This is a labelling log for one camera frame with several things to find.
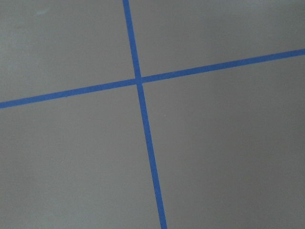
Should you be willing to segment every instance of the floor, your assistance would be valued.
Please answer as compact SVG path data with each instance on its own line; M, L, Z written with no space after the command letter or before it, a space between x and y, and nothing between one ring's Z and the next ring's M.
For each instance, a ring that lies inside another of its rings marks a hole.
M2 0L0 228L305 228L302 0Z

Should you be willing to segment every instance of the gray floor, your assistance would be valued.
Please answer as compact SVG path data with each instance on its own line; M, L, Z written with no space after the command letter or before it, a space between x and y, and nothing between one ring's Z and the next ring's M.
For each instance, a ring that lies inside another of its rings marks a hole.
M142 76L305 48L305 3L130 0ZM0 102L134 78L121 1L0 1ZM144 84L169 229L305 228L305 57ZM0 110L0 228L160 228L135 85Z

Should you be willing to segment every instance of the blue tape strip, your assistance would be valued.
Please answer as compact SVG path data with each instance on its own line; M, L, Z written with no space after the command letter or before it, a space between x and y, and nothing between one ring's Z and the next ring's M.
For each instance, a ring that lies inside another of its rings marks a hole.
M253 58L237 60L237 61L217 63L217 64L207 65L207 66L203 66L203 67L185 69L185 70L175 71L175 72L170 72L170 73L150 75L150 76L143 77L142 83L171 79L171 78L192 75L192 74L197 74L197 73L206 73L206 72L216 71L216 70L220 70L220 69L233 68L233 67L254 64L254 63L261 63L261 62L266 62L266 61L280 60L280 59L284 59L284 58L301 56L301 55L305 55L305 49L294 50L294 51L289 51L289 52L280 52L280 53L276 53L276 54L258 56L258 57L253 57Z
M143 85L141 82L141 70L140 70L139 58L138 58L138 53L137 53L133 26L132 26L132 17L131 17L131 12L130 12L129 1L123 0L123 6L124 6L125 19L126 19L126 25L127 25L127 31L128 31L128 37L129 37L129 44L130 44L130 49L131 49L131 54L132 54L132 63L133 63L133 68L134 68L134 74L135 74L135 79L137 82L139 104L140 104L140 110L141 110L141 115L142 115L142 122L143 122L143 127L144 127L144 134L145 134L145 139L146 139L149 164L150 164L151 173L152 173L153 188L154 188L154 193L155 193L156 202L157 202L160 226L161 226L161 229L167 229L161 188L160 188L158 171L157 171L157 165L156 165L156 160L155 160L154 150L153 150L153 140L152 140L151 130L150 130L150 126L149 126L148 114L147 114L145 94L144 94L144 89L143 89Z
M59 99L59 98L74 96L74 95L78 95L78 94L86 94L86 93L104 91L104 90L109 90L109 89L118 88L118 87L126 87L126 86L130 86L130 85L135 85L135 84L136 84L135 79L130 79L130 80L117 81L117 82L113 82L113 83L105 83L105 84L100 84L100 85L95 85L95 86L90 86L90 87L77 88L77 89L67 90L67 91L63 91L63 92L55 92L55 93L50 93L50 94L43 94L43 95L23 98L23 99L10 100L10 101L6 101L6 102L1 102L0 109L12 107L12 106L24 105L24 104L37 103L37 102L42 102L42 101L46 101L46 100Z

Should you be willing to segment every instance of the gray tile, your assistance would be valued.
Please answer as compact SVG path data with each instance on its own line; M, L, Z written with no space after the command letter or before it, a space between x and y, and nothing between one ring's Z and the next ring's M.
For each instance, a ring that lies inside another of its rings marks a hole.
M142 75L305 47L303 0L131 0Z
M305 228L304 62L144 85L169 229Z
M121 1L0 1L0 101L133 78Z
M135 86L0 120L0 228L159 228Z

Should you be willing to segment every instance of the horizontal blue line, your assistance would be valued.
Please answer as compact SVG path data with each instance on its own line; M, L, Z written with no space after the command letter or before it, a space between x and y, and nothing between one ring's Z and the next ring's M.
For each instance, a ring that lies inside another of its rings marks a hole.
M77 88L77 89L72 89L72 90L67 90L67 91L62 91L62 92L42 94L42 95L23 98L23 99L16 99L16 100L10 100L10 101L6 101L6 102L1 102L0 109L12 107L12 106L24 105L24 104L37 103L37 102L42 102L42 101L46 101L46 100L59 99L59 98L74 96L74 95L78 95L78 94L86 94L86 93L104 91L104 90L109 90L109 89L118 88L118 87L126 87L126 86L130 86L130 85L135 85L135 84L136 84L135 79L130 79L130 80L117 81L117 82L113 82L113 83L105 83L105 84L100 84L100 85L95 85L95 86L82 87L82 88Z
M185 70L180 70L180 71L175 71L175 72L170 72L170 73L150 75L150 76L143 77L142 83L171 79L171 78L198 74L198 73L206 73L206 72L211 72L211 71L216 71L216 70L221 70L221 69L226 69L226 68L234 68L234 67L238 67L238 66L249 65L249 64L254 64L254 63L261 63L261 62L266 62L266 61L280 60L280 59L284 59L284 58L301 56L301 55L305 55L305 49L288 51L288 52L280 52L280 53L276 53L276 54L252 57L252 58L247 58L247 59L242 59L242 60L237 60L237 61L217 63L217 64L212 64L212 65L207 65L207 66L202 66L202 67L197 67L197 68L190 68L190 69L185 69Z

